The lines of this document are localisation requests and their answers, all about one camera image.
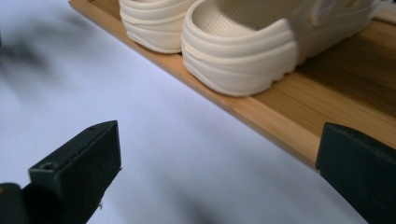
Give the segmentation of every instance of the wooden board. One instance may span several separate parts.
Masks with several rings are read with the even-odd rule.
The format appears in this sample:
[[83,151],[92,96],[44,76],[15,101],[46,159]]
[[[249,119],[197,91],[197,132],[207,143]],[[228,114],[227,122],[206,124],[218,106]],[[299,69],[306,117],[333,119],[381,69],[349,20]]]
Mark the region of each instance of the wooden board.
[[363,31],[308,60],[270,90],[233,98],[204,86],[184,68],[180,54],[159,54],[129,39],[118,0],[71,0],[70,5],[311,167],[324,122],[360,130],[396,148],[394,10],[380,10]]

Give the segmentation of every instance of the black plastic part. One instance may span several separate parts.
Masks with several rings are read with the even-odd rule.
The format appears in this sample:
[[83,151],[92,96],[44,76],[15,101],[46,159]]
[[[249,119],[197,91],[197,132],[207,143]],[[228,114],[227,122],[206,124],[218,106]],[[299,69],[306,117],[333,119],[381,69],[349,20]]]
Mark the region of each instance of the black plastic part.
[[21,188],[16,184],[0,184],[0,223],[30,224]]
[[374,138],[326,123],[317,168],[368,223],[396,223],[396,150]]
[[120,167],[118,123],[84,130],[29,169],[23,196],[32,223],[86,223]]

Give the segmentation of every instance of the white table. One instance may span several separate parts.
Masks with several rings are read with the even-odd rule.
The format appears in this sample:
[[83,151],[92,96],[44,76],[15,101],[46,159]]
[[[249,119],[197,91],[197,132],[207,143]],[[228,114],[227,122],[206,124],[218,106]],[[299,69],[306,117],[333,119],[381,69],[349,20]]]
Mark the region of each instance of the white table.
[[123,170],[89,223],[365,223],[318,173],[61,0],[0,2],[0,183],[93,124]]

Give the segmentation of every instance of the bamboo board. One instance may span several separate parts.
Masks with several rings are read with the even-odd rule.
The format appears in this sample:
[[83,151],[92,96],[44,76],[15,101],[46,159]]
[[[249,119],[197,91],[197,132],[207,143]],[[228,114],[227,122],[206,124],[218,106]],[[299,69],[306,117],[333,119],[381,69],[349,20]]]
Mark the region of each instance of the bamboo board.
[[70,0],[76,11],[257,132],[315,166],[325,122],[396,148],[396,13],[380,10],[363,31],[308,60],[260,94],[233,98],[204,86],[180,54],[159,54],[125,33],[118,0]]

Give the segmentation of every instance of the shoe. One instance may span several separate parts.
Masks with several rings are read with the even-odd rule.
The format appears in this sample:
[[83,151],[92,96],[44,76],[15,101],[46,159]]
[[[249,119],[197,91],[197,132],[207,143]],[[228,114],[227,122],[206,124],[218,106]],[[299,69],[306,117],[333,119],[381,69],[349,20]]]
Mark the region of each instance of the shoe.
[[187,11],[183,63],[210,89],[245,96],[354,35],[377,0],[199,0]]
[[196,0],[120,0],[127,35],[160,53],[178,53],[186,11]]

